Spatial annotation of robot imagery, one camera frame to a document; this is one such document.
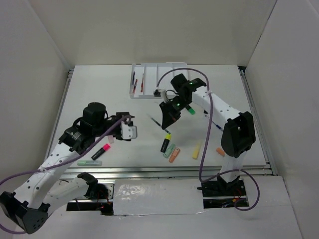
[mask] white wall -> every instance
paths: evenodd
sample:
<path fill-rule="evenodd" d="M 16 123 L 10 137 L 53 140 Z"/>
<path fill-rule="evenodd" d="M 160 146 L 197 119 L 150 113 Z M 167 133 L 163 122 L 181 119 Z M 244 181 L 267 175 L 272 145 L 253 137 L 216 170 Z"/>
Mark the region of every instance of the white wall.
<path fill-rule="evenodd" d="M 247 65 L 276 0 L 29 0 L 71 65 Z"/>
<path fill-rule="evenodd" d="M 246 77 L 302 234 L 318 238 L 318 1 L 278 0 Z"/>
<path fill-rule="evenodd" d="M 22 0 L 0 1 L 0 179 L 38 168 L 67 70 Z M 21 179 L 0 187 L 12 190 Z M 0 222 L 14 229 L 0 210 Z M 0 238 L 9 238 L 0 230 Z"/>

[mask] tabletop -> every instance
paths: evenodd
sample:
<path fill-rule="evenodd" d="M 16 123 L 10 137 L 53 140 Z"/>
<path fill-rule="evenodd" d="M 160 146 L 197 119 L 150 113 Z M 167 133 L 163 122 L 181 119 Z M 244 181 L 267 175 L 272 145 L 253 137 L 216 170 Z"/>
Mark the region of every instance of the tabletop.
<path fill-rule="evenodd" d="M 191 67 L 208 76 L 212 92 L 226 103 L 241 112 L 250 111 L 237 66 L 192 65 Z M 71 127 L 78 117 L 82 116 L 83 109 L 90 102 L 100 102 L 107 107 L 109 115 L 114 115 L 116 112 L 130 112 L 135 116 L 134 125 L 138 128 L 138 137 L 131 142 L 115 139 L 110 150 L 98 159 L 102 161 L 102 168 L 199 166 L 208 126 L 208 118 L 205 117 L 203 109 L 191 104 L 196 114 L 191 115 L 188 111 L 183 110 L 181 118 L 167 128 L 172 135 L 171 143 L 180 148 L 180 154 L 174 163 L 169 163 L 160 152 L 166 133 L 147 116 L 149 114 L 161 122 L 159 107 L 161 100 L 131 99 L 129 96 L 130 77 L 130 65 L 76 66 L 50 150 L 53 150 L 63 132 Z M 196 72 L 188 72 L 190 80 L 196 77 L 202 78 Z M 165 77 L 163 83 L 170 80 Z M 222 131 L 213 126 L 205 166 L 220 167 L 222 165 L 223 157 L 216 152 L 216 149 L 220 147 L 221 136 Z M 202 148 L 198 159 L 194 160 L 192 154 L 199 141 L 203 142 Z M 91 156 L 107 142 L 106 137 L 84 156 L 83 160 L 91 160 Z M 248 151 L 244 159 L 244 166 L 260 168 L 265 164 L 266 160 L 256 133 L 256 143 Z M 79 167 L 75 162 L 70 168 Z"/>

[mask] orange highlighter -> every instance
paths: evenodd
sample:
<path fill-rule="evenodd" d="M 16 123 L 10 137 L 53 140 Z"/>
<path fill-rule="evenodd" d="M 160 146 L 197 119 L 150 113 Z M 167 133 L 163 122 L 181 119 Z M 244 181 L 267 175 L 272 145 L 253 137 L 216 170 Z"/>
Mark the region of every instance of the orange highlighter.
<path fill-rule="evenodd" d="M 171 154 L 170 158 L 169 158 L 169 162 L 170 162 L 170 163 L 173 163 L 173 162 L 174 162 L 174 160 L 175 160 L 176 157 L 178 156 L 179 152 L 180 152 L 180 149 L 176 147 L 176 148 L 174 149 L 173 153 Z"/>

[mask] red pen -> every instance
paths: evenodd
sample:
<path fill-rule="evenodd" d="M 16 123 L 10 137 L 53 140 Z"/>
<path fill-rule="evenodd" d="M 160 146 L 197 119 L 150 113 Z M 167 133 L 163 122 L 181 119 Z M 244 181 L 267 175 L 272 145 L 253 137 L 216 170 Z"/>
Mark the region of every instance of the red pen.
<path fill-rule="evenodd" d="M 143 73 L 142 83 L 141 83 L 141 92 L 143 92 L 143 85 L 144 85 L 144 73 Z"/>
<path fill-rule="evenodd" d="M 136 79 L 135 84 L 134 84 L 134 88 L 133 88 L 133 94 L 135 93 L 135 89 L 136 89 L 137 84 L 138 84 L 138 80 Z"/>

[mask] yellow highlighter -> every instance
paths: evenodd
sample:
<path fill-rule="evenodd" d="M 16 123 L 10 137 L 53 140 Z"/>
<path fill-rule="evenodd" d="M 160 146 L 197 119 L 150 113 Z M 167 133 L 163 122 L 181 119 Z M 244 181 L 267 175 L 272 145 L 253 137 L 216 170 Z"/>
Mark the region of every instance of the yellow highlighter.
<path fill-rule="evenodd" d="M 195 150 L 194 150 L 194 153 L 193 153 L 193 156 L 192 156 L 193 159 L 197 159 L 198 158 L 200 147 L 201 147 L 201 141 L 199 141 L 197 143 L 196 147 L 195 147 Z"/>

